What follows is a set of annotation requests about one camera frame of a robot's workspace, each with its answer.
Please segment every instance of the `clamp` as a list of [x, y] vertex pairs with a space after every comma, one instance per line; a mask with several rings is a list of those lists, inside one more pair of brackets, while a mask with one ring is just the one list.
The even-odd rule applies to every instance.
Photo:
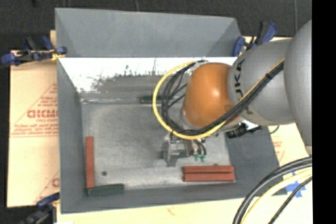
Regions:
[[43, 50], [38, 48], [31, 37], [27, 37], [23, 44], [23, 50], [16, 53], [10, 52], [1, 56], [1, 62], [5, 65], [19, 66], [23, 63], [57, 59], [68, 52], [66, 47], [55, 48], [47, 36], [42, 36]]
[[257, 47], [258, 45], [269, 42], [277, 33], [278, 28], [272, 22], [260, 22], [259, 33], [256, 38], [252, 37], [250, 43], [245, 41], [245, 38], [240, 36], [236, 40], [232, 56], [238, 57], [240, 52], [243, 52], [244, 47], [246, 50]]

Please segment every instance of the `gray bin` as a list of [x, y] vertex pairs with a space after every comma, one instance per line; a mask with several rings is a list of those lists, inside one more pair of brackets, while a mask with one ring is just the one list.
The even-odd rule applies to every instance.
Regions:
[[[87, 79], [84, 71], [71, 68], [81, 59], [89, 61], [87, 67], [92, 65], [94, 69], [103, 60], [111, 61], [111, 65], [124, 61], [127, 65], [139, 59], [171, 58], [174, 63], [183, 57], [231, 57], [234, 42], [240, 36], [235, 19], [56, 8], [56, 34], [57, 46], [68, 48], [66, 58], [58, 61], [62, 213], [242, 198], [278, 167], [268, 130], [235, 140], [220, 135], [214, 137], [217, 140], [212, 145], [211, 138], [208, 139], [209, 151], [212, 148], [214, 154], [207, 161], [231, 163], [236, 181], [181, 183], [181, 167], [190, 165], [190, 161], [194, 163], [193, 159], [181, 161], [175, 169], [165, 167], [156, 151], [166, 132], [156, 121], [150, 105], [140, 106], [136, 102], [139, 94], [153, 90], [161, 74], [111, 73], [110, 77], [92, 78], [97, 87], [87, 90], [79, 86]], [[113, 173], [118, 174], [119, 181], [124, 178], [127, 182], [125, 192], [86, 196], [83, 142], [87, 135], [93, 135], [97, 141], [96, 182], [110, 183]]]

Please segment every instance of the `green block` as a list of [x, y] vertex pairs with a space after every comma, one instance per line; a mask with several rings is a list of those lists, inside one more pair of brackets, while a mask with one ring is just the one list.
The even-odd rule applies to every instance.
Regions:
[[100, 196], [122, 193], [125, 190], [123, 183], [98, 186], [93, 188], [86, 188], [85, 192], [87, 196]]

